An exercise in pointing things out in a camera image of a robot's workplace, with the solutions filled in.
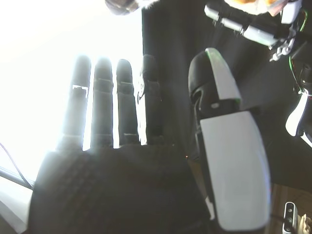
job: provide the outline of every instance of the dark background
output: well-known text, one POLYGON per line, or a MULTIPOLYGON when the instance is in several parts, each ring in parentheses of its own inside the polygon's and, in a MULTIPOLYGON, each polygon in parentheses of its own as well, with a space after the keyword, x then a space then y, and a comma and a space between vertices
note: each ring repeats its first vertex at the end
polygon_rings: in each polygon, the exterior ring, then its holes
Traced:
MULTIPOLYGON (((143 10, 144 54, 156 57, 165 115, 165 138, 177 142, 185 155, 196 157, 193 113, 188 94, 188 70, 206 47, 219 50, 241 91, 243 108, 254 114, 263 140, 273 183, 312 192, 312 149, 288 135, 287 117, 298 102, 288 57, 269 62, 267 47, 215 28, 205 16, 206 0, 161 0, 143 10)), ((304 0, 312 10, 312 2, 304 0)), ((312 33, 308 20, 305 32, 312 33)))

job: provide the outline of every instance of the black fabric backdrop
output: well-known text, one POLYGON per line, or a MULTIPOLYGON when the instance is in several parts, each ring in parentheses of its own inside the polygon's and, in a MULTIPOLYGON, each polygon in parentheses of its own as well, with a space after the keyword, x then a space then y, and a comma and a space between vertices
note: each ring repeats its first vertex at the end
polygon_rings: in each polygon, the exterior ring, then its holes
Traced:
MULTIPOLYGON (((215 28, 204 14, 206 2, 161 0, 143 10, 144 54, 155 56, 160 69, 165 138, 178 143, 185 155, 196 156, 188 69, 196 54, 206 47, 217 48, 236 79, 244 108, 260 107, 254 117, 266 146, 272 182, 312 192, 312 150, 285 129, 298 102, 288 58, 269 62, 265 46, 227 28, 215 28)), ((312 10, 312 2, 304 1, 304 7, 312 10)), ((312 33, 311 22, 305 30, 312 33)))

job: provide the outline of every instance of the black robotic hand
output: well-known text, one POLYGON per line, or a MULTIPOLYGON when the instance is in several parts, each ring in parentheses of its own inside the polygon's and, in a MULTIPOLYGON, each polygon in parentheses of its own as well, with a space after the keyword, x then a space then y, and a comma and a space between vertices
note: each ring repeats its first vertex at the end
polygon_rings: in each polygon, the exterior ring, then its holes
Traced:
POLYGON ((109 59, 95 66, 91 148, 82 151, 91 62, 74 72, 61 141, 46 155, 29 214, 30 234, 203 233, 206 206, 181 150, 164 142, 159 84, 144 58, 138 104, 146 104, 146 141, 137 133, 131 66, 117 67, 119 144, 113 146, 113 83, 109 59))

